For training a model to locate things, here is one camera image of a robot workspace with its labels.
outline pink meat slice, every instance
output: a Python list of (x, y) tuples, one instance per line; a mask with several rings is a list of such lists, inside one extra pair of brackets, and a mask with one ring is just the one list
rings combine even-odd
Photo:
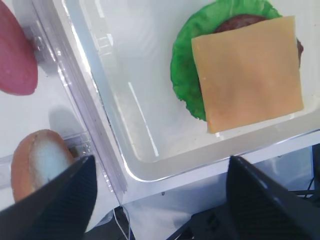
[(0, 0), (0, 90), (30, 95), (38, 84), (33, 48), (9, 8)]

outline hamburger bun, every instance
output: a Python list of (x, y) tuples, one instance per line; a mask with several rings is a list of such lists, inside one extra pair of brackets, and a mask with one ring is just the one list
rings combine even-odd
[(54, 131), (40, 130), (25, 137), (14, 151), (11, 164), (15, 202), (50, 182), (74, 161), (64, 140)]

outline white surface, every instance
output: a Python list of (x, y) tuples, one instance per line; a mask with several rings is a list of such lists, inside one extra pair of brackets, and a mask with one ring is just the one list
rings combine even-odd
[[(216, 135), (188, 113), (172, 90), (172, 45), (188, 17), (209, 2), (66, 1), (121, 148), (119, 160), (125, 160), (126, 171), (138, 181), (174, 176), (319, 128), (319, 52), (314, 49), (320, 31), (314, 0), (272, 1), (283, 15), (296, 15), (297, 36), (305, 48), (304, 111)], [(79, 4), (83, 13), (76, 10)]]
[[(289, 190), (306, 190), (313, 177), (311, 154), (309, 147), (255, 166)], [(125, 204), (135, 238), (165, 240), (193, 214), (224, 203), (226, 177), (216, 175)]]
[[(13, 154), (19, 142), (40, 129), (52, 129), (52, 121), (59, 119), (68, 133), (76, 134), (83, 131), (74, 122), (63, 121), (64, 113), (77, 118), (58, 76), (48, 76), (41, 68), (38, 74), (38, 86), (30, 96), (14, 96), (0, 92), (0, 158)], [(61, 129), (55, 129), (63, 137)]]

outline clear plastic tray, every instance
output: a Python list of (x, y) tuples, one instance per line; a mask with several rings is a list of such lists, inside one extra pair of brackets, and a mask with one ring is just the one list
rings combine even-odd
[(73, 51), (73, 42), (69, 42), (52, 1), (4, 0), (4, 3), (27, 38), (36, 44), (38, 86), (30, 96), (0, 91), (1, 102), (6, 103), (0, 104), (0, 210), (14, 203), (11, 161), (19, 142), (32, 132), (51, 129), (63, 137), (75, 159), (85, 155), (96, 158), (98, 196), (89, 230), (119, 204), (105, 171), (108, 169), (111, 175), (117, 172), (108, 164), (117, 161), (110, 160), (113, 151), (108, 152), (105, 147), (109, 141), (101, 117), (105, 113), (90, 68), (86, 62), (77, 61), (81, 51), (79, 48)]
[(189, 114), (170, 80), (179, 30), (212, 0), (62, 2), (91, 65), (126, 170), (136, 180), (165, 179), (319, 129), (317, 0), (271, 1), (284, 16), (296, 16), (296, 34), (304, 46), (304, 110), (215, 135)]

